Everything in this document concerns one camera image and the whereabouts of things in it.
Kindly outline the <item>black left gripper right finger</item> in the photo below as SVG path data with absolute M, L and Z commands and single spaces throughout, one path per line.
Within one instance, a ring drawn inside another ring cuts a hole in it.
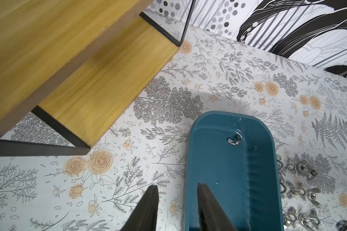
M 207 184 L 198 183 L 198 214 L 201 231 L 236 231 Z

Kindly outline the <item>silver wing nut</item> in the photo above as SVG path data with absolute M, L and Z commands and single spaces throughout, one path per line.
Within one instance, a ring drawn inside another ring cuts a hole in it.
M 319 193 L 321 193 L 321 190 L 319 188 L 311 188 L 307 190 L 307 197 L 316 208 L 321 207 L 321 203 L 317 201 L 317 194 Z
M 321 220 L 318 218 L 318 212 L 314 209 L 309 212 L 300 213 L 298 216 L 299 224 L 307 231 L 319 231 Z
M 287 159 L 286 169 L 296 174 L 296 165 L 293 163 L 293 160 L 290 157 Z
M 297 223 L 296 209 L 294 207 L 289 207 L 287 211 L 283 212 L 283 226 L 285 229 L 289 228 L 290 226 L 292 228 L 295 228 L 296 223 Z
M 235 137 L 227 139 L 227 143 L 237 146 L 242 142 L 242 140 L 243 137 L 237 132 Z
M 297 171 L 308 180 L 314 180 L 318 177 L 318 172 L 306 160 L 301 160 L 296 165 Z
M 283 175 L 284 163 L 280 157 L 277 157 L 277 169 L 280 175 Z
M 306 200 L 306 194 L 307 191 L 306 189 L 303 187 L 302 183 L 299 184 L 293 184 L 289 181 L 286 182 L 286 185 L 289 186 L 289 191 L 286 193 L 286 196 L 288 199 L 292 199 L 295 198 L 296 196 L 300 196 L 302 198 L 303 201 Z
M 280 194 L 282 199 L 285 198 L 286 192 L 287 192 L 287 186 L 285 185 L 285 180 L 283 177 L 280 177 Z

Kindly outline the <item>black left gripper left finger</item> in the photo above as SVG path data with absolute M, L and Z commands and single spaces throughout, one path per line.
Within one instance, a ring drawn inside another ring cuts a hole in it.
M 155 231 L 158 205 L 158 187 L 157 185 L 151 185 L 143 194 L 121 231 Z

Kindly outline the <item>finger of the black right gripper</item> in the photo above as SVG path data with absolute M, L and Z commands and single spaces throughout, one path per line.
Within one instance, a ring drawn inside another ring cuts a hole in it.
M 338 231 L 347 231 L 347 220 L 340 220 L 336 224 L 336 228 Z

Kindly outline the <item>teal plastic storage box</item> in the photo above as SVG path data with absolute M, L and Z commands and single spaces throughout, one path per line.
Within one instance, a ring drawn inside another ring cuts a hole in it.
M 239 133 L 235 146 L 228 138 Z M 210 111 L 199 116 L 187 138 L 183 227 L 200 228 L 198 183 L 207 184 L 239 231 L 283 230 L 274 139 L 253 116 Z

